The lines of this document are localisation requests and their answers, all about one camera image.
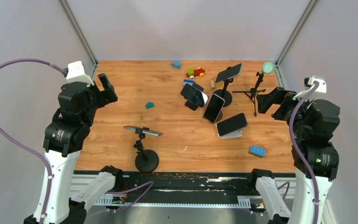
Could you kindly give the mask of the teal smartphone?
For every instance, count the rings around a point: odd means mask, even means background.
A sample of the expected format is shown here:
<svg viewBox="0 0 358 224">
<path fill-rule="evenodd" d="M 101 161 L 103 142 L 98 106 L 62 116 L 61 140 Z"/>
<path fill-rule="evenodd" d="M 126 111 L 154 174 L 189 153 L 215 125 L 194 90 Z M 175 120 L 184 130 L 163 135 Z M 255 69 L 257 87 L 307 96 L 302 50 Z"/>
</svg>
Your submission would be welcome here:
<svg viewBox="0 0 358 224">
<path fill-rule="evenodd" d="M 137 127 L 137 126 L 124 126 L 124 129 L 134 131 L 136 134 L 143 134 L 143 135 L 148 134 L 148 135 L 152 135 L 152 136 L 156 136 L 156 137 L 159 137 L 159 136 L 163 135 L 163 133 L 150 130 L 147 127 L 140 128 L 140 127 Z"/>
</svg>

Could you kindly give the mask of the black round-base clamp stand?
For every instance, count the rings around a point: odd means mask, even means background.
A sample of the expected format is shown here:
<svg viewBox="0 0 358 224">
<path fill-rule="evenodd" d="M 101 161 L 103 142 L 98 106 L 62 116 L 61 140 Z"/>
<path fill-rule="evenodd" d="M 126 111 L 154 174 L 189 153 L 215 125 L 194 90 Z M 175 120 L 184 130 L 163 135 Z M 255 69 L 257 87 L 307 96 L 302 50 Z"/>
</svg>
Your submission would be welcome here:
<svg viewBox="0 0 358 224">
<path fill-rule="evenodd" d="M 137 156 L 135 158 L 135 165 L 138 171 L 142 174 L 152 173 L 159 164 L 158 154 L 149 149 L 144 149 L 142 140 L 146 135 L 138 134 L 139 140 L 134 144 L 134 148 L 137 149 Z"/>
</svg>

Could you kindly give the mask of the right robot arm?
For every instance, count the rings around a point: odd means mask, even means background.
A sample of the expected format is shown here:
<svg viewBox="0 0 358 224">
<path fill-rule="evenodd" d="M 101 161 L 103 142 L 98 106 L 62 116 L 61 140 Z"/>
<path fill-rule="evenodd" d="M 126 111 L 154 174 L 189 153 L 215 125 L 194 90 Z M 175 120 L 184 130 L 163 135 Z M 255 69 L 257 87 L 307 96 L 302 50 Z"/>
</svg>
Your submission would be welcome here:
<svg viewBox="0 0 358 224">
<path fill-rule="evenodd" d="M 340 123 L 340 108 L 325 99 L 311 99 L 314 89 L 302 97 L 276 87 L 256 97 L 258 112 L 266 113 L 277 104 L 272 117 L 286 121 L 292 141 L 296 189 L 292 210 L 280 196 L 275 176 L 269 170 L 253 169 L 248 190 L 260 195 L 271 224 L 318 224 L 324 202 L 337 176 L 339 155 L 331 143 Z"/>
</svg>

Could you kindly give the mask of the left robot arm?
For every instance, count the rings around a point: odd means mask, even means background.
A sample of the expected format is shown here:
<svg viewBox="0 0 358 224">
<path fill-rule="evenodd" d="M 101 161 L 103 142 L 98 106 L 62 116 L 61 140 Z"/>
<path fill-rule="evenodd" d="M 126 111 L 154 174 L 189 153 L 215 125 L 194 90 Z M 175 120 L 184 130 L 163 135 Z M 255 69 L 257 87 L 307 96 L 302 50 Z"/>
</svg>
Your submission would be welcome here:
<svg viewBox="0 0 358 224">
<path fill-rule="evenodd" d="M 103 85 L 75 81 L 64 84 L 58 95 L 59 108 L 45 129 L 43 148 L 52 170 L 51 191 L 46 211 L 45 196 L 40 197 L 36 211 L 24 219 L 26 224 L 82 224 L 87 212 L 108 191 L 124 188 L 123 171 L 103 167 L 98 176 L 75 195 L 70 194 L 73 172 L 83 143 L 90 133 L 97 109 L 118 100 L 106 74 L 98 75 Z"/>
</svg>

